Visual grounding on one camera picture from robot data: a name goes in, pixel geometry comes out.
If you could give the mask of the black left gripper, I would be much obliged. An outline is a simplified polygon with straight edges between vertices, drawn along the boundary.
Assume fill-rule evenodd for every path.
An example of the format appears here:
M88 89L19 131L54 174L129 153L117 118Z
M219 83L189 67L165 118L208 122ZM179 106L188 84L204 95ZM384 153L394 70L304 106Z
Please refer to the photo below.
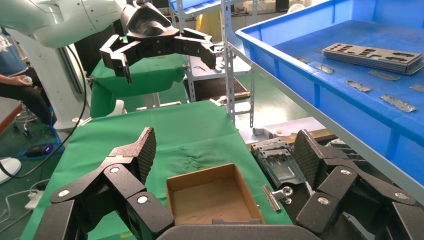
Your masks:
M150 2L128 0L120 15L125 40L112 35L100 48L104 65L132 84L130 66L141 58L174 53L198 57L210 69L216 66L212 36L191 28L181 32Z

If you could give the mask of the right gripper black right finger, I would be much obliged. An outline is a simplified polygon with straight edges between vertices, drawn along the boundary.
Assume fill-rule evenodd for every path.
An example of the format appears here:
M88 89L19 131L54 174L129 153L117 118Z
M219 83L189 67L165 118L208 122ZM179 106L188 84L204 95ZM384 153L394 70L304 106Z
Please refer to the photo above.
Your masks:
M421 240L424 211L405 190L362 169L341 150L320 145L306 130L294 142L294 159L312 194L296 223L319 238L347 213L377 240Z

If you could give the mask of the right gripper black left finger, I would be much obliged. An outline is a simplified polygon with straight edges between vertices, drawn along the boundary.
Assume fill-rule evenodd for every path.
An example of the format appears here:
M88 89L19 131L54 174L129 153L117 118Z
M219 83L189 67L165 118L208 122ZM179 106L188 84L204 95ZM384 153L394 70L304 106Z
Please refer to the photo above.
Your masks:
M145 185L156 155L153 127L131 144L115 147L95 170L50 196L36 240L86 240L115 212L138 240L155 240L174 226L170 211Z

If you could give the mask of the bare person hand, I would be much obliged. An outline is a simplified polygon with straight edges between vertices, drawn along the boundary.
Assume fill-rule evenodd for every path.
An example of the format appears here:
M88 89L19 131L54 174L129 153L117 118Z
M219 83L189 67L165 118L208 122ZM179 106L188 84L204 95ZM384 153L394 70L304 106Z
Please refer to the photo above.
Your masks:
M17 75L13 77L13 80L17 86L32 86L33 80L27 75Z

